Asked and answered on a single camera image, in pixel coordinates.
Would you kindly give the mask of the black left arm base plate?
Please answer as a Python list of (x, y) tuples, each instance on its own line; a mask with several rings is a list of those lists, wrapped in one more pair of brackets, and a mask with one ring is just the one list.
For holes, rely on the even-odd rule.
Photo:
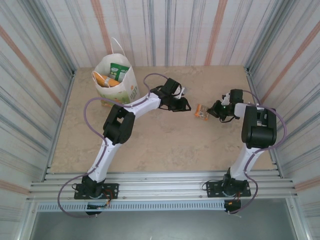
[(113, 200), (118, 198), (118, 183), (103, 183), (95, 186), (93, 189), (82, 183), (72, 186), (74, 189), (75, 200)]

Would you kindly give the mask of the green snack packet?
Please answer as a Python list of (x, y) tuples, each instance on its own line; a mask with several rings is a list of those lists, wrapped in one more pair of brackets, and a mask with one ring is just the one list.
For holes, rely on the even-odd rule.
[(111, 63), (109, 77), (121, 83), (130, 68), (121, 64)]

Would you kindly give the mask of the aluminium rail frame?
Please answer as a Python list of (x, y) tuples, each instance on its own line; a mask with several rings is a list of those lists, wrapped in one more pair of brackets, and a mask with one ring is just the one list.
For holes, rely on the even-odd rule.
[[(203, 184), (208, 180), (221, 180), (223, 171), (195, 172), (120, 172), (108, 173), (106, 183), (119, 184), (118, 201), (200, 200), (207, 197)], [(281, 178), (276, 169), (254, 170), (251, 178), (257, 181), (257, 199), (285, 199), (297, 197), (294, 183)], [(43, 182), (33, 182), (27, 201), (54, 202), (61, 193), (62, 202), (73, 202), (72, 185), (63, 184), (74, 174), (48, 173)]]

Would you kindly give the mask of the cartoon picnic paper bag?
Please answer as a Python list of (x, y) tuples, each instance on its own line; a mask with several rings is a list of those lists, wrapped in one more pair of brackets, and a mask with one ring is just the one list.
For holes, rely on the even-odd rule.
[[(109, 77), (111, 63), (116, 63), (129, 67), (128, 72), (119, 85), (114, 87), (101, 87), (97, 84), (93, 76), (93, 71)], [(111, 54), (106, 55), (100, 63), (91, 72), (91, 77), (96, 87), (97, 93), (101, 98), (110, 99), (120, 104), (129, 104), (139, 99), (140, 91), (136, 81), (133, 67), (125, 55), (125, 52), (116, 53), (114, 51)]]

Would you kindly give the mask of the orange snack packet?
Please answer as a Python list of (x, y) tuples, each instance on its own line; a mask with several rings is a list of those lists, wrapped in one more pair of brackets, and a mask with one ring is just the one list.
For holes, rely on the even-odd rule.
[(96, 71), (93, 71), (93, 77), (97, 84), (103, 88), (112, 88), (120, 84), (117, 80), (110, 78), (106, 75), (101, 75)]

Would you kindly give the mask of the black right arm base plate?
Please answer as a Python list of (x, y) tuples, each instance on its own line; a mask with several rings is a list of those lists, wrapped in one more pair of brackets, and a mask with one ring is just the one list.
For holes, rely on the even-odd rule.
[(230, 184), (224, 184), (222, 180), (208, 182), (206, 183), (206, 193), (208, 198), (250, 197), (252, 195), (246, 180)]

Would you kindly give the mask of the small clear cracker packet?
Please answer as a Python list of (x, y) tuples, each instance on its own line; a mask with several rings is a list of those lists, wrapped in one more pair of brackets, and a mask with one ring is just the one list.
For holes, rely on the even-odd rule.
[(205, 105), (198, 104), (194, 115), (197, 118), (200, 118), (200, 119), (202, 119), (204, 121), (207, 121), (208, 118), (209, 118), (208, 109), (209, 108), (206, 107)]

